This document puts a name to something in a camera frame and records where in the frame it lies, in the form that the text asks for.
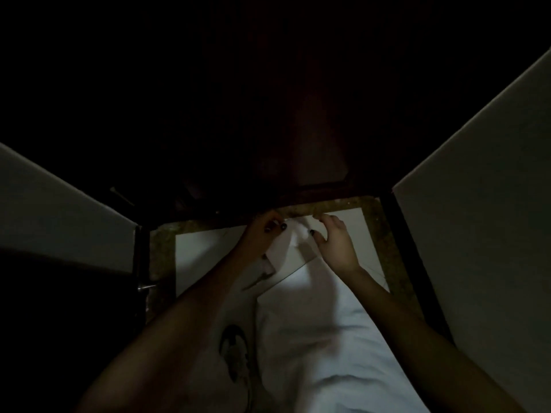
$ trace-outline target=person's right hand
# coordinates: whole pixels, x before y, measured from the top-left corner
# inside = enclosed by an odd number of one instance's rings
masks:
[[[317,230],[312,230],[314,240],[320,250],[323,260],[329,265],[338,276],[346,275],[349,272],[357,272],[360,268],[358,257],[348,235],[346,226],[337,216],[322,214],[314,215],[327,228],[327,240]]]

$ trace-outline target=person's left hand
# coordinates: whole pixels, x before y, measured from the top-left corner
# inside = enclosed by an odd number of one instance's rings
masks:
[[[275,210],[256,217],[247,226],[231,253],[237,256],[244,265],[250,265],[264,255],[273,240],[287,228],[284,222],[284,218]]]

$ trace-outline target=person's right arm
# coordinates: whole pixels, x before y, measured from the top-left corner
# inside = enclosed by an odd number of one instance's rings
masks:
[[[326,214],[314,217],[327,228],[327,240],[313,231],[323,259],[368,312],[428,405],[454,412],[524,411],[469,358],[401,306],[360,267],[339,218]]]

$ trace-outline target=wall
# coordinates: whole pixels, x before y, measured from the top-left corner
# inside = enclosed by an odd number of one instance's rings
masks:
[[[134,222],[3,144],[0,214],[1,249],[132,272]]]
[[[551,53],[393,189],[457,346],[551,411]]]

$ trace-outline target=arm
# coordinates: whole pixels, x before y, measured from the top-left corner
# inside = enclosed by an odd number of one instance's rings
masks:
[[[522,412],[523,409],[469,358],[394,300],[359,263],[346,226],[336,216],[313,237],[323,259],[350,288],[381,331],[392,353],[431,406],[454,412]]]
[[[107,366],[77,411],[172,410],[183,398],[181,383],[235,279],[281,233],[274,220],[283,223],[273,210],[254,220],[226,257]]]

